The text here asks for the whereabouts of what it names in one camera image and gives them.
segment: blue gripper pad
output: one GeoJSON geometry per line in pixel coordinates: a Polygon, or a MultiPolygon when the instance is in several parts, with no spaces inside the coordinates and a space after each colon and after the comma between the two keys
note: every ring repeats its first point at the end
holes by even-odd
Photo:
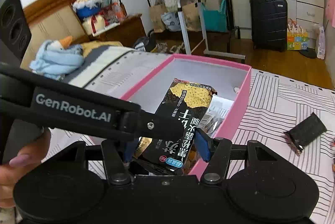
{"type": "Polygon", "coordinates": [[[198,129],[196,129],[195,131],[194,144],[197,148],[197,152],[200,153],[200,156],[204,160],[204,162],[209,162],[211,158],[211,153],[208,148],[208,143],[199,133],[198,129]]]}
{"type": "Polygon", "coordinates": [[[125,151],[123,153],[123,161],[125,163],[130,162],[131,157],[133,156],[137,145],[138,145],[138,138],[136,138],[132,142],[127,142],[126,143],[125,151]]]}

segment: pink bag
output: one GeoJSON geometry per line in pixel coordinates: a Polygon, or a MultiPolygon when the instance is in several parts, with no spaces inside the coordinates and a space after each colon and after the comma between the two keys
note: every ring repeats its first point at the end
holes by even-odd
{"type": "Polygon", "coordinates": [[[331,22],[332,26],[335,27],[335,0],[328,0],[326,17],[331,22]]]}

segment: teal bag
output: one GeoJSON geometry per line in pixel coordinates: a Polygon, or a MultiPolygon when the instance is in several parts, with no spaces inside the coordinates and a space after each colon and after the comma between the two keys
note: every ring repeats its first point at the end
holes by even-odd
{"type": "Polygon", "coordinates": [[[222,0],[219,11],[207,10],[205,5],[202,4],[202,13],[205,19],[206,31],[227,31],[227,19],[226,19],[226,0],[222,0]]]}

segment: fingernail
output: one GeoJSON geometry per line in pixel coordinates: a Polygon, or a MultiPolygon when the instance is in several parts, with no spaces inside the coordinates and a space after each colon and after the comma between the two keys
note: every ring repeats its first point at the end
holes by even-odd
{"type": "Polygon", "coordinates": [[[22,167],[31,164],[31,157],[28,154],[18,155],[9,161],[11,167],[22,167]]]}

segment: yellow pillow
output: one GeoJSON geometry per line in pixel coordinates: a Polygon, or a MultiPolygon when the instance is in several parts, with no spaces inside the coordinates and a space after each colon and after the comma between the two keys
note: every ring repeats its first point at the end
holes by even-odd
{"type": "Polygon", "coordinates": [[[83,48],[83,57],[86,58],[87,55],[93,50],[100,46],[123,46],[118,41],[109,41],[109,42],[100,42],[100,41],[92,41],[88,43],[82,43],[80,44],[83,48]]]}

